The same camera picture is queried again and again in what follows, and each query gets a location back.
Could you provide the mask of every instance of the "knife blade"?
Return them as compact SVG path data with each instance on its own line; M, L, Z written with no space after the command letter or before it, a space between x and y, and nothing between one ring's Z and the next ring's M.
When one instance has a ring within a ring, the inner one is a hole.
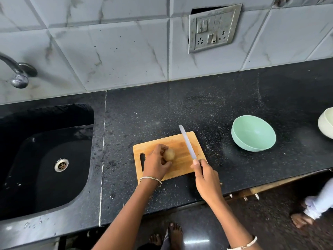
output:
M182 125L179 125L179 129L181 130L181 134L183 134L183 137L185 139L186 146L189 150L189 153L191 154L192 159L196 159L197 156L195 155L195 152L193 150L193 147L191 145L191 142L189 141L189 137L186 134L186 131Z

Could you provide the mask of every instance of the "cutting board handle hole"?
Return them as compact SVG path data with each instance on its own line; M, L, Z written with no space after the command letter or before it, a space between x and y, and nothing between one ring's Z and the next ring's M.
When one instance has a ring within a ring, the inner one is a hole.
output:
M146 160L146 156L144 155L144 153L140 153L140 162L141 162L142 172L144 171L144 161L145 160Z

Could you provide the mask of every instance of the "floor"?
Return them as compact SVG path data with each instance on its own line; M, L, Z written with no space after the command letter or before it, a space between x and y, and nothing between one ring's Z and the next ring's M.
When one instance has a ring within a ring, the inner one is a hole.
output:
M333 249L333 212L329 210L316 225L298 230L289 215L299 210L299 202L307 195L316 195L331 172L298 180L259 194L260 200L250 197L246 202L238 199L229 202L235 215L248 231L258 236L263 249L296 250ZM164 235L169 222L179 223L184 231L184 250L224 250L227 238L214 214L207 205L197 205L170 214L145 217L140 226L136 247L147 243L152 233Z

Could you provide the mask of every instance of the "wooden cutting board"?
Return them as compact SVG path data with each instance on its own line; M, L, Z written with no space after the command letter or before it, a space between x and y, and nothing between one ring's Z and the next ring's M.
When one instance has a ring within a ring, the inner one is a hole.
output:
M186 134L189 137L189 140L192 144L195 154L197 155L198 160L206 159L199 144L199 141L195 136L195 133L187 132ZM174 136L156 139L133 146L134 162L136 168L136 176L138 178L138 184L139 179L143 176L140 154L144 154L147 157L147 155L149 155L154 150L156 144L167 145L175 152L175 158L172 161L172 166L165 174L162 181L193 172L193 169L190 168L193 159L191 158L189 150L186 146L184 137L182 134L177 134Z

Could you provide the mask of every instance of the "tiled wall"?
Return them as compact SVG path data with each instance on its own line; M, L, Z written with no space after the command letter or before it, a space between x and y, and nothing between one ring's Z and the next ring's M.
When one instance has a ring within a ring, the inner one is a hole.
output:
M0 52L39 72L0 104L333 57L333 0L0 0ZM242 3L230 45L188 54L193 8Z

